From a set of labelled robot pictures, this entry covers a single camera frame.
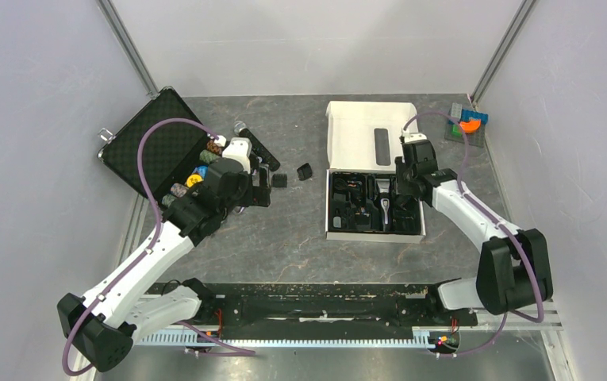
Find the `white clipper kit box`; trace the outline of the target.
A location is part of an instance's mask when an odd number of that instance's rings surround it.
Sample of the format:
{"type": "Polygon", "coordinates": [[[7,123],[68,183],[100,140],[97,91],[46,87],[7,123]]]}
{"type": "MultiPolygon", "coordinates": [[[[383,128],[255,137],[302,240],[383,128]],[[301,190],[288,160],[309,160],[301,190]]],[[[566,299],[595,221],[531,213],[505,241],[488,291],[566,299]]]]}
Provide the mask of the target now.
{"type": "Polygon", "coordinates": [[[329,240],[416,244],[426,235],[421,202],[396,193],[395,158],[409,102],[331,101],[328,118],[325,235],[329,240]],[[382,230],[377,179],[390,180],[390,230],[382,230]]]}

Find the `black clipper comb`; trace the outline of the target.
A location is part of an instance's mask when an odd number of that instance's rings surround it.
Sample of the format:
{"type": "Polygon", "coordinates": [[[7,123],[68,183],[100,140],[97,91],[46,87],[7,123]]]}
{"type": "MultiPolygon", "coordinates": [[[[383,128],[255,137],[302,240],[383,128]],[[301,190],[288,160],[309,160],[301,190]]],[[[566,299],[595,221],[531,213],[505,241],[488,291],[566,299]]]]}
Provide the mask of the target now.
{"type": "Polygon", "coordinates": [[[309,163],[305,163],[297,169],[297,176],[300,181],[306,181],[313,176],[313,169],[309,163]]]}
{"type": "Polygon", "coordinates": [[[287,188],[288,176],[285,173],[274,173],[271,176],[271,185],[274,188],[287,188]]]}

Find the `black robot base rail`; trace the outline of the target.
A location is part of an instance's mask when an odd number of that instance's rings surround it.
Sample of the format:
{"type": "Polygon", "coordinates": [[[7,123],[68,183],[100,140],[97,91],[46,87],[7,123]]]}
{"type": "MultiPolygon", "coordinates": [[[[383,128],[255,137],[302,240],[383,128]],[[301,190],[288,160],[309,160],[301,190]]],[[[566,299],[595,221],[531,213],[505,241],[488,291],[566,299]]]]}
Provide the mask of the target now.
{"type": "Polygon", "coordinates": [[[200,283],[184,285],[200,294],[190,321],[242,326],[258,321],[387,321],[391,325],[474,327],[476,313],[447,311],[436,304],[431,284],[417,283],[200,283]]]}

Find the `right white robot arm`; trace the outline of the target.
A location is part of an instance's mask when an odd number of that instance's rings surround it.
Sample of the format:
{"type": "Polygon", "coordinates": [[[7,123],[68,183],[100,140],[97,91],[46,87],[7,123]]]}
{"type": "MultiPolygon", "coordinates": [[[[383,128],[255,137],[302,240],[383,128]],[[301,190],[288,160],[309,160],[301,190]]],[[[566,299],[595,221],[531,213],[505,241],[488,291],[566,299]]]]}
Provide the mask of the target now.
{"type": "Polygon", "coordinates": [[[396,157],[397,192],[446,216],[480,254],[473,278],[445,281],[425,302],[427,318],[444,324],[457,310],[483,308],[544,319],[553,295],[547,240],[538,229],[521,229],[494,212],[450,168],[440,169],[432,143],[422,134],[401,141],[396,157]]]}

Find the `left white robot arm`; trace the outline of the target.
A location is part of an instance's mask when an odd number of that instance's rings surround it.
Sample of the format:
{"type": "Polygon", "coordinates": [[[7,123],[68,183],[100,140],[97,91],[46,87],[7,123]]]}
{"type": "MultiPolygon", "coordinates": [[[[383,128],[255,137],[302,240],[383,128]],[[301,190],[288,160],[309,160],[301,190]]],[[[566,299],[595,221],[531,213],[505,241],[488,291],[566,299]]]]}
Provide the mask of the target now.
{"type": "Polygon", "coordinates": [[[81,295],[68,293],[56,306],[66,344],[88,365],[68,375],[115,368],[143,338],[180,321],[210,321],[216,313],[212,294],[202,283],[184,283],[140,303],[140,297],[179,258],[215,233],[237,206],[252,204],[252,171],[246,164],[220,158],[204,180],[164,210],[155,208],[156,227],[136,250],[98,285],[81,295]]]}

